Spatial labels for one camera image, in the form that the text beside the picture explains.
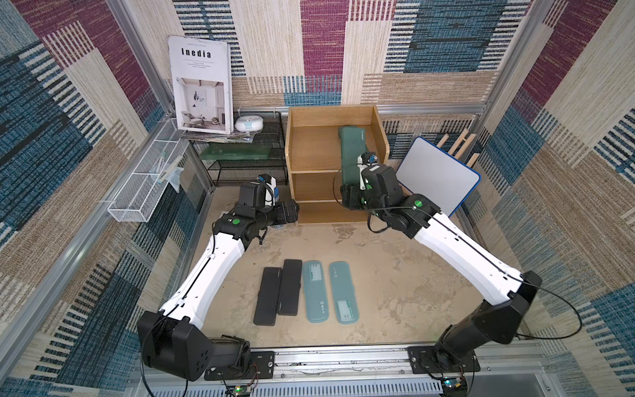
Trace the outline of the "dark green pencil case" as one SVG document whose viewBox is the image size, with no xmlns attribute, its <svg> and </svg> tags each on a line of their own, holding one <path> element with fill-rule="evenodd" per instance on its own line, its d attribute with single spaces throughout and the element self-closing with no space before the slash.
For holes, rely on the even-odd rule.
<svg viewBox="0 0 635 397">
<path fill-rule="evenodd" d="M 341 140 L 342 184 L 360 186 L 360 157 L 367 153 L 365 129 L 343 126 L 338 129 Z"/>
</svg>

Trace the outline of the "light teal pencil case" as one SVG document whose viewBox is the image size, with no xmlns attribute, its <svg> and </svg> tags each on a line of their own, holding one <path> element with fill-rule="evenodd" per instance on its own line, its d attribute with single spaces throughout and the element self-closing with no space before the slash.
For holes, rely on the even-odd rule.
<svg viewBox="0 0 635 397">
<path fill-rule="evenodd" d="M 304 302 L 307 319 L 311 324 L 319 324 L 329 318 L 325 280 L 320 261 L 306 261 L 303 264 Z"/>
<path fill-rule="evenodd" d="M 329 276 L 337 321 L 343 325 L 356 323 L 360 314 L 349 264 L 345 261 L 331 263 Z"/>
</svg>

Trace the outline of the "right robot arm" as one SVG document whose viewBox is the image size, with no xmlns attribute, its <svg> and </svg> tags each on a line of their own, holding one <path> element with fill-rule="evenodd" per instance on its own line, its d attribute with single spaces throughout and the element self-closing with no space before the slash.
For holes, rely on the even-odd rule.
<svg viewBox="0 0 635 397">
<path fill-rule="evenodd" d="M 362 160 L 345 165 L 340 191 L 342 206 L 376 216 L 431 249 L 482 295 L 482 303 L 435 343 L 431 360 L 436 368 L 449 372 L 488 342 L 512 342 L 542 284 L 536 273 L 522 273 L 500 261 L 426 196 L 406 195 L 388 165 Z"/>
</svg>

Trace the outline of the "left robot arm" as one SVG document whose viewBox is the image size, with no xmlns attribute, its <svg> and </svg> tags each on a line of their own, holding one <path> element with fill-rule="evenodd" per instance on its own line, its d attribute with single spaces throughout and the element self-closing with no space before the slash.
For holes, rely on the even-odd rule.
<svg viewBox="0 0 635 397">
<path fill-rule="evenodd" d="M 271 175 L 241 185 L 238 201 L 213 225 L 203 255 L 177 291 L 156 312 L 137 322 L 141 368 L 153 368 L 195 381 L 206 370 L 250 368 L 251 348 L 239 337 L 209 338 L 203 323 L 215 295 L 231 268 L 252 242 L 263 243 L 269 227 L 294 223 L 299 205 L 281 202 Z"/>
</svg>

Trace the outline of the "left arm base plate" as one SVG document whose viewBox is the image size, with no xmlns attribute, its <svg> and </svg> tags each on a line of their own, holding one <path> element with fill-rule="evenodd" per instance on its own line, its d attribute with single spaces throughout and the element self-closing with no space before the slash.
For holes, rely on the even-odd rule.
<svg viewBox="0 0 635 397">
<path fill-rule="evenodd" d="M 274 351 L 250 351 L 232 367 L 208 368 L 205 380 L 268 380 L 272 379 L 275 369 Z"/>
</svg>

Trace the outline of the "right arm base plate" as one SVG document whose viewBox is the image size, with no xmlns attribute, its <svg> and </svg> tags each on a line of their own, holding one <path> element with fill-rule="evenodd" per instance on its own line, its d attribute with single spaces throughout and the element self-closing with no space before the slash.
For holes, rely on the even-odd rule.
<svg viewBox="0 0 635 397">
<path fill-rule="evenodd" d="M 413 374 L 441 375 L 481 371 L 481 365 L 474 351 L 457 358 L 448 352 L 439 351 L 432 345 L 426 345 L 408 347 L 407 353 Z"/>
</svg>

